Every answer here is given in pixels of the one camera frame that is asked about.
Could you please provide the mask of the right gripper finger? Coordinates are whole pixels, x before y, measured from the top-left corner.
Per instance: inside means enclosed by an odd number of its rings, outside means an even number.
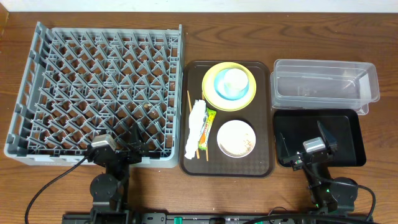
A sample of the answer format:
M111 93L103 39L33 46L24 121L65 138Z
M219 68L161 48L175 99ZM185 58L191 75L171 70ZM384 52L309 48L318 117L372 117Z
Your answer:
M322 139L328 148L337 148L338 142L336 138L322 125L320 121L317 121L317 126L322 136Z
M289 150L286 145L285 137L282 133L280 133L280 145L281 145L281 158L285 159L290 157Z

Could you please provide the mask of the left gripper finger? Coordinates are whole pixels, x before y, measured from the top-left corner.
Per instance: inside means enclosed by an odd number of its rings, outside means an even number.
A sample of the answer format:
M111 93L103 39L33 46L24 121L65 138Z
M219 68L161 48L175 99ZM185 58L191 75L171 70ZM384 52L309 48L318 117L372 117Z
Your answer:
M129 143L134 146L141 146L143 144L141 132L137 123L134 123L130 128Z
M117 143L118 149L123 149L127 147L126 137L129 134L127 127L125 126L107 126L107 132L113 137Z

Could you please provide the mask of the white bowl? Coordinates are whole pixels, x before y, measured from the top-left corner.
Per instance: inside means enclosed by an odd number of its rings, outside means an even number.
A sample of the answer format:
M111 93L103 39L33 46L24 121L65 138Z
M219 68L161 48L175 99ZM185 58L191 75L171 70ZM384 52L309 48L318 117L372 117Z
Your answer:
M256 145L256 134L246 122L231 120L220 127L216 141L225 155L238 159L246 157L253 151Z

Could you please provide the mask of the white napkin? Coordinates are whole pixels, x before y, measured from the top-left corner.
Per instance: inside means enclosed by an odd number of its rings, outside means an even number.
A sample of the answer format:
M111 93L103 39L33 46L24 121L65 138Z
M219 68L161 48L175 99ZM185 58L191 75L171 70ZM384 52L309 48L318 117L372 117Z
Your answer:
M195 157L205 116L206 102L204 100L196 100L188 119L189 135L185 146L185 158L187 159Z

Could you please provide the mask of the wooden chopstick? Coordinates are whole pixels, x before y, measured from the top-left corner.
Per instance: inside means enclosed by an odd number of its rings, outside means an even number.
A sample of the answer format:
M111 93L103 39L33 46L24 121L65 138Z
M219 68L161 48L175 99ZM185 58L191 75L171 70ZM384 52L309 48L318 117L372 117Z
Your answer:
M205 97L204 97L204 94L203 94L203 92L201 93L201 98L202 98L202 100L205 100ZM208 162L209 161L209 157L208 157L208 149L206 149L206 161Z
M191 99L190 99L189 90L187 90L187 100L188 100L189 112L191 113L192 112L192 102L191 102ZM200 153L199 153L198 149L196 150L196 155L197 155L197 159L200 159Z

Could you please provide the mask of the white cup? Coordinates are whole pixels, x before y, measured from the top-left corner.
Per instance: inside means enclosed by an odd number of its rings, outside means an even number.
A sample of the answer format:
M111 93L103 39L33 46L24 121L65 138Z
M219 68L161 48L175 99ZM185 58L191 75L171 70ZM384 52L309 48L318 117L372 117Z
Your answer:
M223 81L225 93L229 98L241 97L248 90L248 76L243 70L238 68L227 70Z

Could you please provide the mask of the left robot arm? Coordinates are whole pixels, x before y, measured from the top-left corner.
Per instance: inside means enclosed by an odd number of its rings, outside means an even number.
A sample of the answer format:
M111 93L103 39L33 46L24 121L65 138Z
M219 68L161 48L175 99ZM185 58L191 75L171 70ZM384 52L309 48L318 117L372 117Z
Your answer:
M133 212L127 203L130 165L142 162L147 146L133 124L128 131L125 149L116 150L116 141L110 134L94 137L86 155L89 162L105 168L90 184L93 208L90 223L131 223Z

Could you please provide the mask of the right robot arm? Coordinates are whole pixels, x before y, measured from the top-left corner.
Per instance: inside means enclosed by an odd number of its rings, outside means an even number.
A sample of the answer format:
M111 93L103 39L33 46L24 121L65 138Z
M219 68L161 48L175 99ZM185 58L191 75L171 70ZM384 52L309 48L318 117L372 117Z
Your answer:
M321 122L317 126L320 136L304 141L304 151L287 154L282 163L290 165L294 171L303 170L318 213L346 215L354 211L358 185L347 177L331 177L328 163L337 153L338 143Z

